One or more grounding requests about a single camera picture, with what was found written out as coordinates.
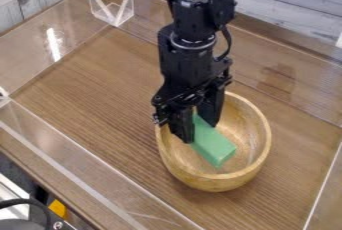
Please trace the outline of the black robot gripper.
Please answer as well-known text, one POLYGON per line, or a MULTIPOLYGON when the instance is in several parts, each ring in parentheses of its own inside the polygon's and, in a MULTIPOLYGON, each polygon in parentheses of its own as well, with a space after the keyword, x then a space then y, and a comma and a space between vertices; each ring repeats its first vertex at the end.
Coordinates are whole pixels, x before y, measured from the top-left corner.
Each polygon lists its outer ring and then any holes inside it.
POLYGON ((157 33, 162 84, 150 100, 153 120, 158 126, 168 124, 170 133, 185 144, 193 142, 193 109, 210 127, 220 119, 230 59, 226 53, 213 55, 214 45, 214 35, 185 41, 170 30, 157 33))

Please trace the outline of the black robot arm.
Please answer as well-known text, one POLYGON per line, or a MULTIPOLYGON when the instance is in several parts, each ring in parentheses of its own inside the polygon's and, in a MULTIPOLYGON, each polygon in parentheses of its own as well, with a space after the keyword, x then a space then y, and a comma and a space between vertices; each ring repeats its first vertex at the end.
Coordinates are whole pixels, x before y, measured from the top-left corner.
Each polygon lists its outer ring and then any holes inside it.
POLYGON ((157 32, 158 66, 164 81, 150 104, 157 125, 182 142, 194 139, 192 115, 209 126, 220 119, 224 89, 230 83, 226 53, 213 54, 216 36, 232 41, 226 29, 233 0, 166 0, 172 23, 157 32))

